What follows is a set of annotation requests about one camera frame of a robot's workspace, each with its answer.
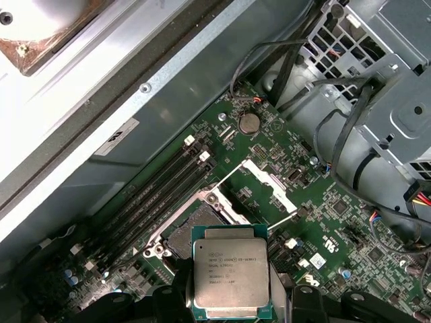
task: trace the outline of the mounting screw hole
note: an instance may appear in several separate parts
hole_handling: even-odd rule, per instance
[[[12,23],[13,16],[10,12],[2,12],[0,13],[0,24],[4,26],[8,26]]]
[[[424,109],[422,109],[421,106],[416,106],[415,107],[415,113],[419,116],[424,112]]]

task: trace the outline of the ram slot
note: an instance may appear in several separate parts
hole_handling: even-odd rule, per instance
[[[195,142],[192,146],[188,147],[187,150],[183,148],[178,150],[167,163],[159,168],[156,173],[147,180],[136,194],[127,200],[127,204],[119,210],[116,216],[104,225],[102,233],[98,236],[97,240],[91,241],[87,245],[87,248],[96,251],[101,247],[106,239],[112,237],[113,232],[117,230],[118,223],[122,225],[127,222],[136,210],[153,197],[152,193],[161,186],[164,186],[172,178],[172,175],[178,172],[178,169],[182,170],[191,160],[197,159],[200,149],[201,144]]]
[[[122,254],[129,250],[136,241],[151,228],[155,223],[161,220],[171,208],[175,206],[179,200],[187,196],[187,193],[192,187],[196,186],[206,175],[211,171],[212,166],[205,165],[201,166],[198,171],[190,173],[189,177],[181,184],[177,186],[171,194],[161,203],[157,209],[152,212],[147,212],[148,216],[145,217],[144,221],[141,222],[139,227],[133,228],[123,240],[123,243],[119,244],[117,248],[107,254],[107,261],[105,265],[110,266],[116,259]]]
[[[144,221],[144,216],[152,212],[154,209],[163,203],[169,196],[169,193],[174,190],[175,187],[180,186],[190,174],[192,174],[199,167],[196,161],[191,161],[187,164],[187,167],[181,170],[176,176],[171,177],[170,181],[166,183],[161,189],[159,189],[151,199],[143,206],[138,208],[135,212],[129,215],[130,222],[119,226],[116,231],[111,235],[110,241],[107,241],[101,251],[98,253],[98,258],[102,258],[113,246],[118,244],[121,240],[124,240],[125,236],[130,232],[130,230],[135,229],[137,226]]]

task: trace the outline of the capacitor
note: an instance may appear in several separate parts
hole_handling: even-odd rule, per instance
[[[421,311],[414,312],[413,317],[421,323],[431,323],[430,317]]]
[[[311,166],[316,166],[319,164],[319,159],[316,156],[311,156],[309,162]]]
[[[422,271],[415,266],[408,265],[405,267],[405,272],[411,276],[419,277],[422,274]]]
[[[352,272],[344,267],[339,267],[338,273],[343,276],[344,279],[349,279],[352,276]]]
[[[65,276],[66,276],[67,278],[72,277],[72,276],[73,276],[72,271],[71,271],[70,269],[66,269],[66,270],[65,270]]]
[[[76,276],[72,276],[72,277],[70,277],[70,283],[71,283],[71,285],[76,285],[76,284],[78,284],[79,283],[79,279],[78,279],[78,277],[76,277]]]

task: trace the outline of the motherboard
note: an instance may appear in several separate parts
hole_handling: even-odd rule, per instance
[[[255,93],[246,83],[238,95]],[[107,293],[138,300],[171,283],[176,260],[191,256],[192,227],[262,223],[269,260],[295,282],[333,299],[357,289],[408,314],[427,310],[418,278],[405,270],[422,259],[380,248],[371,214],[335,185],[274,107],[224,94],[91,218],[90,236],[41,267],[25,290],[47,322],[66,322]],[[396,245],[386,227],[376,230]]]

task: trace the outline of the intel xeon processor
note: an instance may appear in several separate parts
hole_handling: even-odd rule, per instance
[[[267,242],[242,230],[210,227],[193,242],[193,305],[205,318],[256,318],[270,304]]]

